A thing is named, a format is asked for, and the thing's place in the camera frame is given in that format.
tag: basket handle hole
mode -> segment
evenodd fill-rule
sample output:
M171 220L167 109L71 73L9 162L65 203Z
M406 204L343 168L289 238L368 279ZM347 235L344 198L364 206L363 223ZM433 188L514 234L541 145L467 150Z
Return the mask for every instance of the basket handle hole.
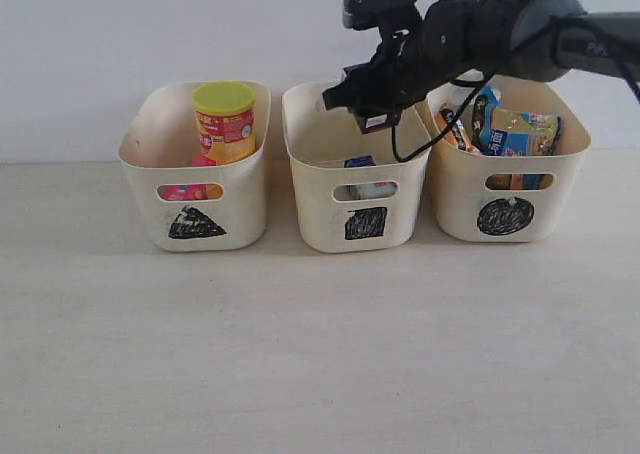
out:
M396 195L398 183L394 181L345 184L333 190L333 198L338 202L388 199Z
M485 186L490 191L544 191L555 183L553 174L494 174Z
M158 187L157 192L168 202L213 201L224 196L220 184L172 184Z

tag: yellow lid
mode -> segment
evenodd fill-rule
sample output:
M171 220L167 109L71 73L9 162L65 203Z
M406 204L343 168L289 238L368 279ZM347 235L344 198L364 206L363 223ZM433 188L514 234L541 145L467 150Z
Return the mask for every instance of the yellow lid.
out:
M255 102L253 90L237 81L208 82L193 92L196 109L214 116L233 116L251 107Z

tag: snack canister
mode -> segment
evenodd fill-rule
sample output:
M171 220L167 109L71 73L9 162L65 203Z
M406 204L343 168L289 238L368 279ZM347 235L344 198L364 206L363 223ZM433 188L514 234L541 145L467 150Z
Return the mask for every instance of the snack canister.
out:
M256 150L255 93L238 81L203 84L193 93L200 147L209 165L231 164Z

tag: storage bin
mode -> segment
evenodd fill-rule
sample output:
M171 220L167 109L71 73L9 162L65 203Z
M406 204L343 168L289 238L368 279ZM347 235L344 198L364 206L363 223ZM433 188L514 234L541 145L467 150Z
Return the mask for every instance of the storage bin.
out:
M153 242L168 251L245 247L267 224L264 145L271 111L269 89L247 82L256 94L257 150L229 165L183 167L200 154L191 95L202 83L174 84L153 92L120 146L120 160ZM205 201L165 201L162 186L218 184L223 195Z
M531 242L549 236L561 217L580 172L591 138L580 121L546 84L496 77L502 105L515 111L562 117L563 132L554 156L488 157L470 154L448 142L430 155L427 187L440 227L453 237L472 242ZM452 87L427 96L425 123L439 133L434 116ZM493 191L486 181L495 174L547 174L542 190Z
M428 152L396 163L389 130L361 134L346 109L319 108L322 92L334 82L296 86L283 97L283 121L300 232L322 252L395 247L413 234ZM415 109L398 126L398 147L409 153L429 140ZM344 168L350 158L371 155L376 166ZM346 186L392 182L384 199L350 200Z

